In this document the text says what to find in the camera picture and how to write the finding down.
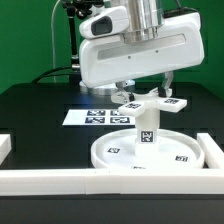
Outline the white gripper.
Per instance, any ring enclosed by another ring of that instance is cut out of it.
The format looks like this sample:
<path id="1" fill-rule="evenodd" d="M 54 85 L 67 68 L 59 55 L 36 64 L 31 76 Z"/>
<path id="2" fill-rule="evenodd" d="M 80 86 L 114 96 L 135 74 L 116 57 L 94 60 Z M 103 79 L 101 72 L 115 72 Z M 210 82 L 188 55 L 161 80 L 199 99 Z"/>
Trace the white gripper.
<path id="1" fill-rule="evenodd" d="M 126 44 L 121 34 L 84 40 L 79 50 L 82 81 L 89 88 L 116 83 L 124 102 L 134 100 L 126 80 L 164 73 L 160 97 L 171 95 L 172 71 L 199 65 L 204 59 L 198 13 L 171 17 L 148 41 Z"/>

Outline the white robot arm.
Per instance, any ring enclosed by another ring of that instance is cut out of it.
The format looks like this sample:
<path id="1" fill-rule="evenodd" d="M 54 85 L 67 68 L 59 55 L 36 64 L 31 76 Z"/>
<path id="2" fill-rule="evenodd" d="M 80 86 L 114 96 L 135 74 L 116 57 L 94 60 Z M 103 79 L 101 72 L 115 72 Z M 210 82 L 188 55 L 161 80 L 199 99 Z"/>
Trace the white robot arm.
<path id="1" fill-rule="evenodd" d="M 175 70 L 201 64 L 200 14 L 181 8 L 170 17 L 162 0 L 110 0 L 79 27 L 83 83 L 94 88 L 163 74 L 159 95 L 168 95 Z"/>

